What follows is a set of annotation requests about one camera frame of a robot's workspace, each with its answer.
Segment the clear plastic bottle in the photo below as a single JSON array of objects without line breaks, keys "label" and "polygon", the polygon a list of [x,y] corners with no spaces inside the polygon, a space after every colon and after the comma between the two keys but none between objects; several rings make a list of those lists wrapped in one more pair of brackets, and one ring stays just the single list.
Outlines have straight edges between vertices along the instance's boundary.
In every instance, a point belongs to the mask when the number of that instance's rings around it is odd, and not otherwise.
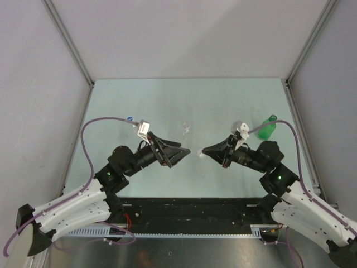
[{"label": "clear plastic bottle", "polygon": [[127,123],[132,127],[132,128],[137,128],[139,126],[139,123],[136,121],[127,121]]},{"label": "clear plastic bottle", "polygon": [[190,131],[190,123],[188,121],[184,121],[182,123],[182,131],[183,131],[183,135],[186,135],[189,133]]}]

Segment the green plastic bottle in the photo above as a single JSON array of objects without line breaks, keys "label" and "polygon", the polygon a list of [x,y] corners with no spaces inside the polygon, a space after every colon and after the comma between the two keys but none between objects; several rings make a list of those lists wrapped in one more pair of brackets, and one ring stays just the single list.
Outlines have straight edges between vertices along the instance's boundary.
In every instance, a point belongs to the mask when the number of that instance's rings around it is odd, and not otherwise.
[{"label": "green plastic bottle", "polygon": [[[270,123],[268,119],[266,119],[262,124],[264,125],[267,123]],[[275,129],[276,123],[273,121],[270,125],[262,127],[258,131],[258,138],[260,138],[261,140],[269,140]]]}]

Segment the green bottle cap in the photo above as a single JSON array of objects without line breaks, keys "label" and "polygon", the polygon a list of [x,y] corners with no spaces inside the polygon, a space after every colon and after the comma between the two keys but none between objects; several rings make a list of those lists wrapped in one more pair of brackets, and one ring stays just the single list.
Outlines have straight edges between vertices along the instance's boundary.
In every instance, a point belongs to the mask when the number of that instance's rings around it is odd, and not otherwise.
[{"label": "green bottle cap", "polygon": [[276,115],[271,115],[268,119],[269,122],[273,122],[277,120],[277,116]]}]

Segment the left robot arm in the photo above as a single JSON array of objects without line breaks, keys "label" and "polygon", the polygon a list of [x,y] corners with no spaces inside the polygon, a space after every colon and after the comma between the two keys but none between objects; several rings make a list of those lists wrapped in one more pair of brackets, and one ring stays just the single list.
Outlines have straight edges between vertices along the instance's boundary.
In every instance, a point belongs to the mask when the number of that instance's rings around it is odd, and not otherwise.
[{"label": "left robot arm", "polygon": [[158,138],[149,132],[145,147],[132,152],[118,146],[108,163],[94,174],[91,181],[44,205],[19,207],[16,229],[25,223],[33,226],[32,243],[26,255],[34,256],[67,233],[92,223],[117,223],[123,217],[123,205],[117,193],[128,184],[128,178],[158,162],[174,167],[190,154],[179,142]]}]

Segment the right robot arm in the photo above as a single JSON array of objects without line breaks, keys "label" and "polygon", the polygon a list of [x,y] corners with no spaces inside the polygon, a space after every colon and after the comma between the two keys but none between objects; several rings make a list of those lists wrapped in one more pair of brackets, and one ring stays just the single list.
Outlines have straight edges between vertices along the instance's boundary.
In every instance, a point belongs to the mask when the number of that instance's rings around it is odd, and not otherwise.
[{"label": "right robot arm", "polygon": [[223,168],[237,163],[263,174],[260,183],[267,195],[257,210],[264,224],[273,221],[292,228],[319,245],[338,267],[356,267],[356,221],[344,216],[313,191],[283,163],[274,141],[263,141],[256,150],[230,135],[201,150]]}]

